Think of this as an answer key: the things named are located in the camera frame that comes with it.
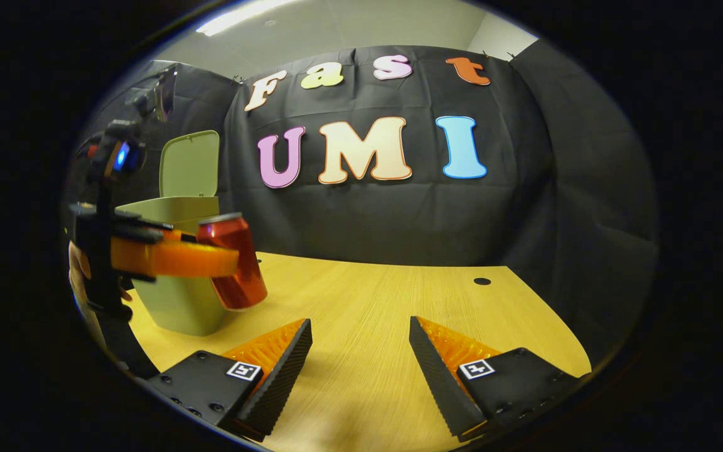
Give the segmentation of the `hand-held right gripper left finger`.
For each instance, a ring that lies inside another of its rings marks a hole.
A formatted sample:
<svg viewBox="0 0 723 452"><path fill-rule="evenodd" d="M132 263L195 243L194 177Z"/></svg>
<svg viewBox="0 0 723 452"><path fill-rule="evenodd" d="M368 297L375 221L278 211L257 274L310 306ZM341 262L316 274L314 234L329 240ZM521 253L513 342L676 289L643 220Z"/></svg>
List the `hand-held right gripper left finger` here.
<svg viewBox="0 0 723 452"><path fill-rule="evenodd" d="M312 323L301 318L221 355L195 351L146 382L204 422L261 443L272 434L312 343Z"/></svg>

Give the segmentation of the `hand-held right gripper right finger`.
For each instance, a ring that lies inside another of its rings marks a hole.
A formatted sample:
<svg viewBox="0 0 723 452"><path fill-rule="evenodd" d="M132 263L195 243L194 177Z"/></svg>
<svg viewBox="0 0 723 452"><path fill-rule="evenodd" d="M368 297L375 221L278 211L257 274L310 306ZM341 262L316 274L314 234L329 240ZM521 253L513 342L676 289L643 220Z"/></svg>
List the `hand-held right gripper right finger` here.
<svg viewBox="0 0 723 452"><path fill-rule="evenodd" d="M427 318L410 318L409 343L450 434L462 443L522 428L579 386L580 378L526 347L496 351Z"/></svg>

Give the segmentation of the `red pop can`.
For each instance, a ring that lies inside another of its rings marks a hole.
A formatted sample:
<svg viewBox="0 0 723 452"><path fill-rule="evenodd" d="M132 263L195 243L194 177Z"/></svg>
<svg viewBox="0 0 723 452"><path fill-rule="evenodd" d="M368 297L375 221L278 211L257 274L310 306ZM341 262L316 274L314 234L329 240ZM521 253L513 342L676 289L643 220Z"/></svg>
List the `red pop can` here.
<svg viewBox="0 0 723 452"><path fill-rule="evenodd" d="M267 297L252 232L241 212L204 218L198 224L197 241L238 252L235 274L210 280L227 311L246 311Z"/></svg>

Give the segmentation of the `green desktop garbage bin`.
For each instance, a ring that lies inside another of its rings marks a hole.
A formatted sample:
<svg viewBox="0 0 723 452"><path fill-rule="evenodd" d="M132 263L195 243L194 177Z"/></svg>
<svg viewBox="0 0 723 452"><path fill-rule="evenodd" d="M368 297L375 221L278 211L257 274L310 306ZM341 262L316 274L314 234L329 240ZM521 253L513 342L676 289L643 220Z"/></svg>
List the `green desktop garbage bin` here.
<svg viewBox="0 0 723 452"><path fill-rule="evenodd" d="M218 157L216 131L168 141L161 152L159 195L123 204L118 210L196 235L201 220L219 214ZM217 331L227 314L208 279L159 276L155 282L132 283L154 323L167 331L207 336Z"/></svg>

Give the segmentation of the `wooden desktop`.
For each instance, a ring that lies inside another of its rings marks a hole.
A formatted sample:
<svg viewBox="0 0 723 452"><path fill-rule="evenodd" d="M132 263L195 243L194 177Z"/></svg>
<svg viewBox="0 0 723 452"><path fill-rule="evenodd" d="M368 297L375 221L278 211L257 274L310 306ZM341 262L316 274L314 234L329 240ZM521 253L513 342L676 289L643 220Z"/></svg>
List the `wooden desktop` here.
<svg viewBox="0 0 723 452"><path fill-rule="evenodd" d="M421 267L259 254L267 298L218 331L158 327L132 290L130 323L166 370L191 353L221 354L301 318L313 344L272 435L273 452L448 452L450 434L409 343L419 316L493 347L526 347L580 377L591 361L575 334L505 267Z"/></svg>

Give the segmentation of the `black backdrop cloth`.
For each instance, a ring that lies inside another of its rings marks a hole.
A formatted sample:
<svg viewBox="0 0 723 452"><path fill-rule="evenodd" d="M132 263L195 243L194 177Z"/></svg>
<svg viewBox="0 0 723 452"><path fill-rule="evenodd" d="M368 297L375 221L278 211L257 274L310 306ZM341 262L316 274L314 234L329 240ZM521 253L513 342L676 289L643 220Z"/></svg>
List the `black backdrop cloth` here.
<svg viewBox="0 0 723 452"><path fill-rule="evenodd" d="M574 60L537 41L511 60L419 45L345 48L244 83L179 63L175 110L148 134L124 206L159 195L161 147L216 131L184 174L256 249L411 266L507 266L591 363L633 329L659 255L645 149Z"/></svg>

